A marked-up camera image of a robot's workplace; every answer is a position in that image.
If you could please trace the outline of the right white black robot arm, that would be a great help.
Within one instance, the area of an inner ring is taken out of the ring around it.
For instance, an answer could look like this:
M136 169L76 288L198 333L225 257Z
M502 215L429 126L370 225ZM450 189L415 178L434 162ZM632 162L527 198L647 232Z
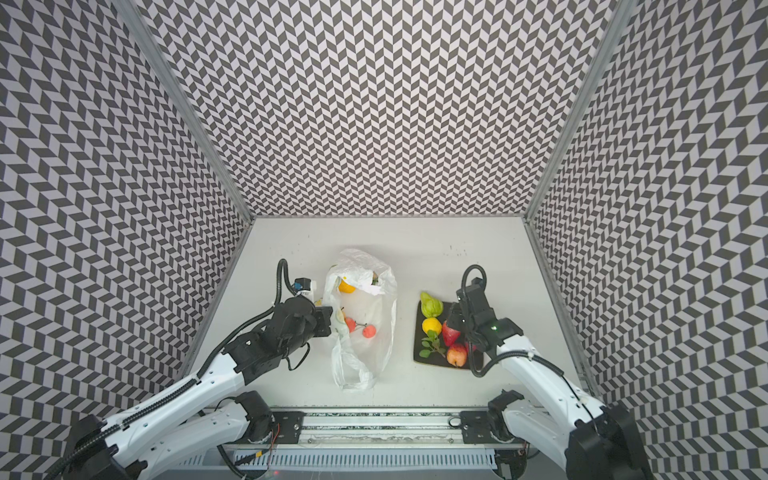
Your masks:
M488 404L489 429L501 441L521 439L556 463L570 479L651 479L654 474L631 412L606 405L541 356L523 330L499 318L476 278L457 291L451 328L467 340L477 378L501 366L525 388Z

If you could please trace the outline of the red cherries pair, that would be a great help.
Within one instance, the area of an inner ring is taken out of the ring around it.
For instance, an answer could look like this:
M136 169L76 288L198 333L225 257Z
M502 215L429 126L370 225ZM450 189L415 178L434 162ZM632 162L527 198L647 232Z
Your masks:
M377 328L373 324L359 323L351 317L345 317L344 322L350 333L358 332L365 339L372 339L377 334Z

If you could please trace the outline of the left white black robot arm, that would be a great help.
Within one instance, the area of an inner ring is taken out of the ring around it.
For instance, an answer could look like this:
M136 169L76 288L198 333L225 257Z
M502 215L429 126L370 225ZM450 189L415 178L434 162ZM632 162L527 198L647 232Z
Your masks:
M236 327L201 369L104 420L73 424L49 479L151 479L185 457L233 441L273 442L274 415L248 385L313 338L331 333L333 309L303 295Z

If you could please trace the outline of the yellow lemon with leaves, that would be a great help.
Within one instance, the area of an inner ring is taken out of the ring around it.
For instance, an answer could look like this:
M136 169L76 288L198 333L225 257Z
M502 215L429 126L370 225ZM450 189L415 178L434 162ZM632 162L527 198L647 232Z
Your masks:
M421 327L424 336L419 340L418 356L422 359L427 359L433 354L445 357L447 349L441 340L441 322L437 318L431 317L425 319Z

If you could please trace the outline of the white plastic bag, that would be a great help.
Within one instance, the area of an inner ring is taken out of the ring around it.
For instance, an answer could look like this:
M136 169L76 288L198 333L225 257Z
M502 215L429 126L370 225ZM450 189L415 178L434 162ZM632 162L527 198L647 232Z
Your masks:
M341 279L356 291L341 293ZM343 250L328 270L322 304L332 308L335 343L331 372L340 389L369 390L387 367L394 346L397 299L398 284L392 268L363 250ZM358 332L350 333L345 317L375 325L376 336L365 339Z

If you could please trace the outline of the red strawberry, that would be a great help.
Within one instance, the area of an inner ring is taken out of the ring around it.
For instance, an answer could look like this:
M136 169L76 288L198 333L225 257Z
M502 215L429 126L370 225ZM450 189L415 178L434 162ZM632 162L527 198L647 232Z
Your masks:
M447 322L443 323L441 338L445 347L450 348L453 346L459 340L460 336L461 332L459 330L450 327Z

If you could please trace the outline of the green pear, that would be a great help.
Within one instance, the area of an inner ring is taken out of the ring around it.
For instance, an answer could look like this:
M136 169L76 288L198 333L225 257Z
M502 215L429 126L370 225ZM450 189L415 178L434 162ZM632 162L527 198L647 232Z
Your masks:
M422 291L420 293L420 310L426 319L439 318L444 311L444 304L438 298Z

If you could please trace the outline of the orange peach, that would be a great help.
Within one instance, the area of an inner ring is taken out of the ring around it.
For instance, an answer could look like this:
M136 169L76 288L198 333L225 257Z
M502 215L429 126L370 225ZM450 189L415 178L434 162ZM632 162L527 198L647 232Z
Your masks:
M449 347L445 354L445 359L449 365L455 368L463 368L468 361L469 352L467 347L462 344L455 343Z

